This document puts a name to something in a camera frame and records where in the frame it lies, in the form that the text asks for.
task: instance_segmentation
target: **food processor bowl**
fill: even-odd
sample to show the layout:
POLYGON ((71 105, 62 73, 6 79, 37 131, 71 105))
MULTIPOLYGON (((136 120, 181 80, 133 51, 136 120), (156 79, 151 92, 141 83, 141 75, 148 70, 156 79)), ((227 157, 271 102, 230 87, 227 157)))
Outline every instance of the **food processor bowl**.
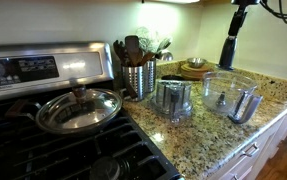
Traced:
POLYGON ((233 114, 252 94, 257 84, 252 79, 234 72, 207 72, 203 75, 203 104, 222 115, 233 114))

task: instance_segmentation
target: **cable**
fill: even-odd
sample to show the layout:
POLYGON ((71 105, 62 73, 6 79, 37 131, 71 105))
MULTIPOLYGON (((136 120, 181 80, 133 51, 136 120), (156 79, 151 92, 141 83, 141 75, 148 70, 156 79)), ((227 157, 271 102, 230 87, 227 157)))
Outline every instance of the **cable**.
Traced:
POLYGON ((279 0, 279 11, 280 12, 275 12, 273 9, 271 9, 267 4, 267 0, 260 0, 260 4, 263 6, 264 9, 270 12, 273 16, 282 19, 283 22, 287 24, 287 14, 283 13, 282 0, 279 0))

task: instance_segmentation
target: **pan handle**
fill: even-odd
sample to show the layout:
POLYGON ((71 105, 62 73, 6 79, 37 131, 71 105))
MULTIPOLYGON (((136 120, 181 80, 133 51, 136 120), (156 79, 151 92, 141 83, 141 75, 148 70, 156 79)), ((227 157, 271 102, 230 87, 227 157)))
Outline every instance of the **pan handle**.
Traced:
POLYGON ((17 118, 17 117, 27 117, 31 120, 35 120, 34 116, 29 112, 22 112, 23 109, 29 108, 33 110, 41 109, 41 105, 37 102, 29 102, 26 99, 17 100, 9 110, 5 113, 5 118, 17 118))

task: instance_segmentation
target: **kitchen cabinet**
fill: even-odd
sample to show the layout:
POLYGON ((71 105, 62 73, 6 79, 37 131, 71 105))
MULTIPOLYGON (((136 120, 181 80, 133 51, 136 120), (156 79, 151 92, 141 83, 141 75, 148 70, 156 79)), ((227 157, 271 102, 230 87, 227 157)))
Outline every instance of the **kitchen cabinet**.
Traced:
POLYGON ((263 129, 261 135, 210 179, 255 179, 266 161, 275 155, 279 143, 287 136, 287 109, 272 121, 270 127, 263 129))

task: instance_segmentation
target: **white wall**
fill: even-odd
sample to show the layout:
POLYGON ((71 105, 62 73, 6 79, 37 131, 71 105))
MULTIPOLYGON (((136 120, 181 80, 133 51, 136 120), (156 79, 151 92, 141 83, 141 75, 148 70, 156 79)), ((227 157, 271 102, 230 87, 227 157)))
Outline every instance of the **white wall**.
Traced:
MULTIPOLYGON (((269 0, 278 12, 278 1, 269 0)), ((283 0, 287 13, 287 1, 283 0)), ((203 9, 197 54, 218 63, 237 5, 213 3, 203 9)), ((233 67, 287 79, 287 25, 261 5, 249 6, 238 35, 233 67)))
POLYGON ((112 45, 146 26, 171 35, 169 50, 181 59, 195 52, 201 10, 140 0, 0 0, 0 44, 100 40, 112 45))

